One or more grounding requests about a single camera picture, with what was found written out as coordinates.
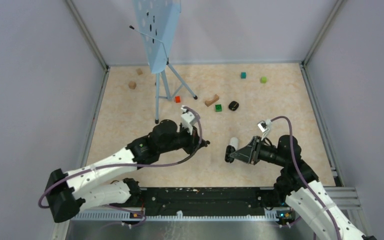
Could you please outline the black earbud charging case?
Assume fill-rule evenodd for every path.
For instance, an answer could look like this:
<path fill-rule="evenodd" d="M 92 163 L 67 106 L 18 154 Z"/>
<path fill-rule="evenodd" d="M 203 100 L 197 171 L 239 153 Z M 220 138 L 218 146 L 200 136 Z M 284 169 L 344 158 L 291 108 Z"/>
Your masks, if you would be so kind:
<path fill-rule="evenodd" d="M 239 108 L 240 104 L 237 101 L 232 101 L 228 105 L 228 109 L 231 111 L 236 111 Z"/>

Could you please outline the white charging case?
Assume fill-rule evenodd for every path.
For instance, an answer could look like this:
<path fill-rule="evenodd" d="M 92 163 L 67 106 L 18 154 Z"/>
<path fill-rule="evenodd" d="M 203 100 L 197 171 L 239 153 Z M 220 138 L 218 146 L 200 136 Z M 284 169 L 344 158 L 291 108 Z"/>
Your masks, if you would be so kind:
<path fill-rule="evenodd" d="M 239 139 L 237 137 L 232 137 L 229 140 L 229 146 L 237 150 L 239 148 Z"/>

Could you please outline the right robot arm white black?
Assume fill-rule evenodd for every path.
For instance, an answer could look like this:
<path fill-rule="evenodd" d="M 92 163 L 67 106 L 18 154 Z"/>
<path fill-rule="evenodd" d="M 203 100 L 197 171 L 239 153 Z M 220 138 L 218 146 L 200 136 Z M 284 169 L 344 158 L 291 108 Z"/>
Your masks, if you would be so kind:
<path fill-rule="evenodd" d="M 277 145 L 254 136 L 244 147 L 231 140 L 224 160 L 256 165 L 260 161 L 281 166 L 273 185 L 273 200 L 291 207 L 320 240 L 374 240 L 358 229 L 329 196 L 318 175 L 301 158 L 301 147 L 291 135 L 282 135 Z"/>

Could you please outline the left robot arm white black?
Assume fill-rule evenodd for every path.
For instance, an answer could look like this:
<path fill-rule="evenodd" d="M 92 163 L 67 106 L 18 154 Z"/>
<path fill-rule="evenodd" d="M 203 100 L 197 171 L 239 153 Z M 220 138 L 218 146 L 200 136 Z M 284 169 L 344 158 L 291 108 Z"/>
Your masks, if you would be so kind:
<path fill-rule="evenodd" d="M 187 157 L 174 162 L 179 165 L 205 148 L 210 141 L 202 138 L 201 126 L 177 125 L 165 119 L 150 133 L 133 140 L 119 151 L 94 164 L 63 172 L 60 168 L 49 175 L 38 206 L 49 209 L 55 223 L 62 223 L 82 211 L 109 204 L 126 204 L 134 207 L 140 202 L 139 183 L 125 178 L 119 183 L 106 182 L 122 174 L 143 168 L 169 167 L 157 164 L 162 154 L 184 150 Z"/>

